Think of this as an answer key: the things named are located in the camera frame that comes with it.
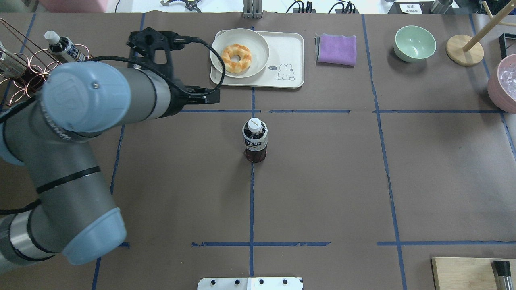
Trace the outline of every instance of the white tray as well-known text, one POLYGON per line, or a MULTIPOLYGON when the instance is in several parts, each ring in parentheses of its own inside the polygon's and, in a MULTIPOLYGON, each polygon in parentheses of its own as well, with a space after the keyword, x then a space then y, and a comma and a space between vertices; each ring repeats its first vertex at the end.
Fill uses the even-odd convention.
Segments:
MULTIPOLYGON (((269 44, 269 60, 265 68, 256 75, 234 78, 226 76, 223 85, 299 88, 304 83, 304 40, 297 33, 257 31, 269 44)), ((222 73, 211 66, 210 78, 217 84, 222 73)))

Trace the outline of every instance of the blue tape line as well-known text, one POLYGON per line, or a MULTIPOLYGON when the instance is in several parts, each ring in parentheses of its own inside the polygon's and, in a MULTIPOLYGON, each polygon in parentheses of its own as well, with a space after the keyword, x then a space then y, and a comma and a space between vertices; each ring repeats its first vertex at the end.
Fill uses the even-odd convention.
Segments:
POLYGON ((500 113, 501 110, 374 110, 373 113, 380 112, 381 114, 389 113, 437 113, 437 114, 469 114, 469 113, 480 113, 480 114, 493 114, 500 113))
POLYGON ((124 138, 125 125, 122 125, 120 129, 120 137, 118 138, 118 147, 117 147, 117 158, 115 159, 115 166, 113 167, 113 175, 111 176, 111 185, 109 187, 109 192, 113 194, 115 189, 115 176, 117 175, 118 162, 120 161, 120 148, 122 148, 122 140, 124 138))
POLYGON ((512 141, 511 132, 509 131, 509 127, 507 126, 507 122, 505 121, 504 113, 500 113, 502 118, 502 123, 504 124, 505 135, 507 135, 507 139, 509 139, 509 145, 511 146, 512 156, 514 160, 516 160, 516 150, 514 149, 514 142, 512 141))
POLYGON ((249 277, 254 276, 254 164, 251 163, 251 197, 249 203, 249 277))
POLYGON ((212 109, 182 109, 181 113, 251 113, 253 110, 212 110, 212 109))
MULTIPOLYGON (((20 48, 20 53, 23 53, 25 49, 25 44, 27 43, 27 38, 29 37, 30 31, 32 30, 32 26, 34 25, 34 20, 36 19, 36 13, 33 14, 32 19, 30 20, 29 28, 27 28, 27 33, 25 34, 25 39, 23 40, 22 47, 20 48)), ((7 94, 9 94, 9 90, 11 89, 11 82, 7 84, 7 87, 4 92, 4 97, 2 98, 2 103, 5 104, 5 100, 7 99, 7 94)))
MULTIPOLYGON (((396 246, 395 241, 379 241, 377 246, 396 246)), ((474 245, 516 245, 516 241, 499 240, 433 240, 433 241, 402 241, 402 246, 474 246, 474 245)))
POLYGON ((254 118, 254 113, 256 113, 256 109, 254 107, 254 87, 251 87, 251 116, 254 118))
POLYGON ((263 241, 255 242, 256 247, 325 247, 330 241, 263 241))
POLYGON ((381 119, 380 119, 380 108, 378 105, 378 97, 376 95, 376 88, 375 83, 373 82, 373 65, 371 63, 371 54, 369 51, 369 41, 367 39, 367 28, 365 24, 365 15, 362 14, 362 26, 364 29, 364 39, 365 39, 365 49, 367 52, 367 62, 369 64, 369 76, 371 78, 371 88, 373 90, 373 95, 375 97, 375 108, 376 108, 376 119, 378 122, 378 132, 380 134, 380 143, 382 146, 382 155, 383 155, 383 165, 385 168, 385 173, 387 174, 387 182, 389 184, 389 196, 391 198, 391 214, 392 214, 392 221, 394 226, 394 234, 396 236, 396 248, 398 250, 398 260, 399 260, 399 271, 401 274, 401 284, 403 286, 403 290, 407 290, 407 281, 405 277, 405 266, 403 264, 403 254, 401 252, 401 245, 399 244, 399 230, 398 230, 398 221, 396 218, 396 208, 394 206, 394 196, 392 193, 392 184, 391 184, 391 175, 389 174, 389 163, 387 162, 387 153, 385 150, 385 143, 383 140, 383 131, 382 131, 382 125, 381 125, 381 119))
MULTIPOLYGON (((469 15, 470 15, 470 23, 471 23, 471 29, 473 31, 473 35, 476 35, 477 34, 477 29, 475 28, 475 22, 473 22, 473 15, 472 14, 469 14, 469 15)), ((486 70, 487 78, 489 78, 489 76, 491 74, 489 73, 489 69, 487 68, 487 63, 486 63, 486 59, 485 58, 482 59, 482 64, 484 66, 484 69, 486 70)))
MULTIPOLYGON (((330 241, 254 241, 254 247, 325 247, 330 241)), ((204 241, 200 244, 192 243, 192 247, 250 247, 246 241, 204 241)))
POLYGON ((267 113, 349 113, 351 110, 270 110, 267 113))
POLYGON ((100 269, 100 260, 102 257, 97 259, 97 263, 95 264, 95 273, 93 274, 93 282, 91 283, 91 290, 96 289, 96 282, 99 278, 99 269, 100 269))
POLYGON ((140 31, 143 30, 143 24, 145 23, 145 13, 141 14, 140 31))
POLYGON ((200 244, 192 243, 192 247, 249 247, 247 241, 204 241, 200 244))
POLYGON ((29 37, 30 31, 32 30, 32 26, 34 25, 34 20, 36 19, 36 14, 33 14, 32 19, 30 20, 29 28, 27 29, 27 34, 25 34, 25 39, 23 40, 22 48, 20 49, 20 53, 23 53, 25 49, 25 45, 27 44, 27 38, 29 37))

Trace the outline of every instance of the white plate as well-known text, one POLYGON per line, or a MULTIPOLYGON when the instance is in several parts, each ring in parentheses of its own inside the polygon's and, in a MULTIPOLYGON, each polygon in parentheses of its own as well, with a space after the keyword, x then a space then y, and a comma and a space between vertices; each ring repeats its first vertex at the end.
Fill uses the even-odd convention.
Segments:
MULTIPOLYGON (((215 38, 212 47, 215 51, 221 54, 224 48, 235 43, 249 48, 252 57, 251 66, 243 74, 235 74, 226 71, 226 76, 237 78, 248 77, 259 73, 265 68, 267 61, 269 60, 269 45, 263 36, 250 29, 236 28, 228 30, 215 38)), ((213 66, 219 72, 222 72, 222 66, 215 54, 210 52, 209 57, 212 60, 213 66)))

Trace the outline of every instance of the bottle cap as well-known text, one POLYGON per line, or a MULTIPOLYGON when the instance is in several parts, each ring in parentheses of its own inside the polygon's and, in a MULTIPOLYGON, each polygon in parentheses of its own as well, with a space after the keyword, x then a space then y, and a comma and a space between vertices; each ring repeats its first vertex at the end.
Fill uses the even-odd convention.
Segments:
POLYGON ((247 127, 249 131, 256 133, 262 129, 262 122, 258 118, 251 118, 249 122, 247 122, 247 127))
POLYGON ((59 35, 57 35, 57 33, 53 30, 49 30, 49 31, 45 32, 45 39, 50 44, 57 44, 61 40, 59 35))

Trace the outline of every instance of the green bowl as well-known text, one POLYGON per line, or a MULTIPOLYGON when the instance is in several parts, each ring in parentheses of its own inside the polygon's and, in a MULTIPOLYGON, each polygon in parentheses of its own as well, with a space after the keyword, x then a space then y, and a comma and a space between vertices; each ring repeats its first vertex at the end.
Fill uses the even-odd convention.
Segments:
POLYGON ((406 62, 422 61, 436 52, 436 39, 422 27, 405 26, 396 33, 394 52, 406 62))

